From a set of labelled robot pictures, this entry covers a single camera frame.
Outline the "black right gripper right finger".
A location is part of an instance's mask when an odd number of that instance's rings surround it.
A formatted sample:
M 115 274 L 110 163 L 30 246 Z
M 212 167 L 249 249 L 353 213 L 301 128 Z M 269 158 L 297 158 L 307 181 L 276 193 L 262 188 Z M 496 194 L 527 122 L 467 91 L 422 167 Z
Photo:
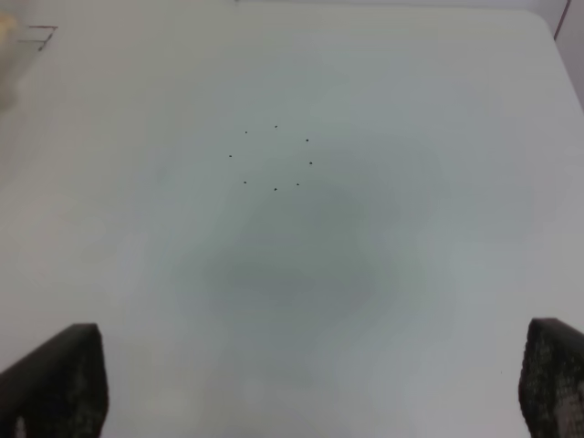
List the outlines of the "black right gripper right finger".
M 557 318 L 534 318 L 518 383 L 532 437 L 583 435 L 583 334 Z

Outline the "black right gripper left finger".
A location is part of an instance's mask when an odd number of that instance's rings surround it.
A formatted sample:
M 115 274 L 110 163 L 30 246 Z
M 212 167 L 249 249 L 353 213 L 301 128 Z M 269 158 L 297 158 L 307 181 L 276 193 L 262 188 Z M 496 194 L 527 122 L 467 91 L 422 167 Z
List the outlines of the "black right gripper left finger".
M 108 411 L 95 323 L 63 329 L 1 372 L 3 437 L 99 437 Z

